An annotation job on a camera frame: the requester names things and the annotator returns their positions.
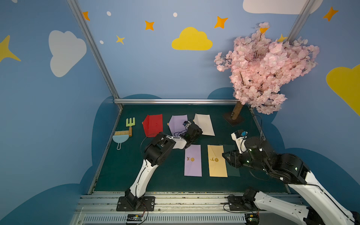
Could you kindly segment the lilac envelope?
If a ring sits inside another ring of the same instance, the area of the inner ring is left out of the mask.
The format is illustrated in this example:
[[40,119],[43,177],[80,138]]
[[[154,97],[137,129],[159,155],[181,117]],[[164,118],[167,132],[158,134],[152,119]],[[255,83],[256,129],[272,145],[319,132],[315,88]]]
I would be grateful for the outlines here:
[[183,125],[185,121],[188,120],[187,115],[173,115],[168,122],[168,126],[170,128],[170,132],[172,136],[178,136],[180,132],[186,130],[185,126]]
[[202,177],[201,145],[190,145],[186,148],[184,175]]

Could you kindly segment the red envelope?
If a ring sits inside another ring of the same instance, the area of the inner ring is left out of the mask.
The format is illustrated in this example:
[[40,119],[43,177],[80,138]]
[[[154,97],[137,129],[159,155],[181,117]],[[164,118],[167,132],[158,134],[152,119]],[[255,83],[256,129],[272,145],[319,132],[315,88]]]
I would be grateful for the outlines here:
[[163,132],[163,115],[147,115],[142,125],[146,137],[155,137]]

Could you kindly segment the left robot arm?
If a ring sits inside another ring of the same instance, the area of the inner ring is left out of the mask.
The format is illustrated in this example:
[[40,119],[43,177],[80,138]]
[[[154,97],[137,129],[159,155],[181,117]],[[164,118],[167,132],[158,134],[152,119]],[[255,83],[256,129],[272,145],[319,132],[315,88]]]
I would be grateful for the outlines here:
[[138,210],[143,204],[146,188],[155,170],[167,159],[173,149],[185,150],[203,133],[202,129],[185,121],[185,133],[170,136],[164,132],[156,134],[144,150],[142,167],[134,183],[125,191],[125,199],[130,209]]

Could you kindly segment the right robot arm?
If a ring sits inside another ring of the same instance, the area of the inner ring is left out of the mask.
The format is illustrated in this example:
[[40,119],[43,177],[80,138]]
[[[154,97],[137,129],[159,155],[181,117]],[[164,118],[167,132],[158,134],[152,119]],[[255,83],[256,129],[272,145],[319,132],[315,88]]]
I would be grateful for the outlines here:
[[268,211],[298,225],[358,225],[360,214],[342,206],[317,180],[298,156],[278,154],[268,141],[259,137],[235,137],[237,149],[222,154],[234,168],[248,167],[266,172],[294,189],[308,206],[289,203],[264,192],[248,188],[237,198],[249,211]]

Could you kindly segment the dark green envelope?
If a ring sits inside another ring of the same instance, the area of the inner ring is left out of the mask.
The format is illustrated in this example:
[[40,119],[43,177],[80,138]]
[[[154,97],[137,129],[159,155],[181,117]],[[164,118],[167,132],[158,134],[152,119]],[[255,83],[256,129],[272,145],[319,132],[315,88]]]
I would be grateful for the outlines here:
[[[235,145],[223,145],[224,152],[230,152],[230,151],[238,151],[237,147]],[[238,168],[229,166],[228,163],[226,163],[226,169],[227,169],[227,175],[232,177],[240,177],[240,171]]]

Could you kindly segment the tan kraft envelope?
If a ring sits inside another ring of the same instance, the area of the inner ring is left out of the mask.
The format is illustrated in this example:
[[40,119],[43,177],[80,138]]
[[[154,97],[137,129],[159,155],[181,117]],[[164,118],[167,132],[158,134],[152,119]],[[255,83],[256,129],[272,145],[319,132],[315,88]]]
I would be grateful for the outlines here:
[[222,154],[224,148],[222,145],[208,145],[208,162],[209,162],[209,175],[210,177],[227,178],[226,161]]

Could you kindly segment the right controller board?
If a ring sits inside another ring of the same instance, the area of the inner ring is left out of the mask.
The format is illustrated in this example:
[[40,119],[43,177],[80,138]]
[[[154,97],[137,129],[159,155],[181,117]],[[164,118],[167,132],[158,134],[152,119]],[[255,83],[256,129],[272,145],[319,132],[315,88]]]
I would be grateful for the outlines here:
[[256,214],[245,214],[245,225],[259,225],[259,216]]

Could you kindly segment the controller board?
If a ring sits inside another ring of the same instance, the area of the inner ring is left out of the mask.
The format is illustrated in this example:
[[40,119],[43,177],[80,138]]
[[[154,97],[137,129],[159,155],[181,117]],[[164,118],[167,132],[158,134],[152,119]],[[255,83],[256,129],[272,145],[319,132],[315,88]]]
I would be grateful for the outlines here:
[[259,225],[259,216],[256,214],[245,214],[245,225]]
[[126,217],[127,224],[140,224],[143,221],[143,216],[139,214],[128,214]]

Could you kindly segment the green toy rake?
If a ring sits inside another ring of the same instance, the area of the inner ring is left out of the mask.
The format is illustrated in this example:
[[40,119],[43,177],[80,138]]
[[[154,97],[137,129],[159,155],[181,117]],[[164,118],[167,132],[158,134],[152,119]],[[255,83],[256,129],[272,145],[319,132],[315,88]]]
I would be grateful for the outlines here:
[[135,117],[126,119],[126,127],[128,127],[128,135],[129,135],[129,137],[132,137],[132,135],[133,135],[132,127],[135,126],[135,125],[136,125]]

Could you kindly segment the blue toy brush dustpan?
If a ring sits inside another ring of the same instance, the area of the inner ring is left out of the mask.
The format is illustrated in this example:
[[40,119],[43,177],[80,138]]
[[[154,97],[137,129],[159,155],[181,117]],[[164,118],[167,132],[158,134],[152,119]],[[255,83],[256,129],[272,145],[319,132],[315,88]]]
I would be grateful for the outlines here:
[[115,131],[114,135],[112,136],[112,140],[117,143],[117,150],[119,151],[122,147],[122,143],[126,142],[129,139],[129,131]]

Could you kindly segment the pink blossom artificial tree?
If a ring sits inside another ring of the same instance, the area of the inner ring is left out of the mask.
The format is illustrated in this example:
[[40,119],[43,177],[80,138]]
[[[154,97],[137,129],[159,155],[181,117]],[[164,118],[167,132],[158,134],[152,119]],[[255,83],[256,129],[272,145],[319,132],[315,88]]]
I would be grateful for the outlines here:
[[281,86],[308,74],[317,65],[318,46],[309,46],[301,38],[293,42],[285,37],[272,41],[265,36],[269,27],[267,22],[259,24],[250,37],[234,40],[233,51],[215,56],[217,70],[229,69],[232,73],[230,80],[237,103],[232,112],[223,115],[232,126],[244,120],[240,116],[244,105],[267,115],[279,111],[287,99],[280,93]]

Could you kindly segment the left controller board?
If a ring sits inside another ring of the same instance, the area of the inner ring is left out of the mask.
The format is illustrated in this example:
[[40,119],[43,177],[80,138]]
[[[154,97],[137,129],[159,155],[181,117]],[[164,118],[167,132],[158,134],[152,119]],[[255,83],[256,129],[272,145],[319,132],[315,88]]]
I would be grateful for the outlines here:
[[139,214],[128,214],[126,217],[127,224],[140,224],[143,221],[143,216]]

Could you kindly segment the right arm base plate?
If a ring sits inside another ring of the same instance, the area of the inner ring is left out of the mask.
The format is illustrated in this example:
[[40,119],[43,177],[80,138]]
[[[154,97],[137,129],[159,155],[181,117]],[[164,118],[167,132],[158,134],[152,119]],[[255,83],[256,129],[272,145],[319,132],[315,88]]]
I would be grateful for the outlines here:
[[255,212],[261,210],[255,205],[253,197],[229,195],[227,199],[230,212]]

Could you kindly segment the aluminium rail back frame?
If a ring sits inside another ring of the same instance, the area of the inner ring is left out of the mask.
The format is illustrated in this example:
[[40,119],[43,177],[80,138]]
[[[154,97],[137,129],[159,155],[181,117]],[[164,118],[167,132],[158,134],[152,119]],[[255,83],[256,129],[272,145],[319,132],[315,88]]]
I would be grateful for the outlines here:
[[235,99],[139,99],[115,98],[115,104],[125,105],[234,105]]

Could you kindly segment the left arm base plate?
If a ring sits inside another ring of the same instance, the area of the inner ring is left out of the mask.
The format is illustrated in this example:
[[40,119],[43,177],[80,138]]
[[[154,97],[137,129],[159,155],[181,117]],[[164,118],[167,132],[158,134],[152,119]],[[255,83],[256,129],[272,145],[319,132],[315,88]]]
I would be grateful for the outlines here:
[[129,198],[121,196],[118,199],[116,211],[117,212],[139,212],[139,211],[149,211],[153,212],[155,207],[155,197],[154,196],[144,196],[142,198]]

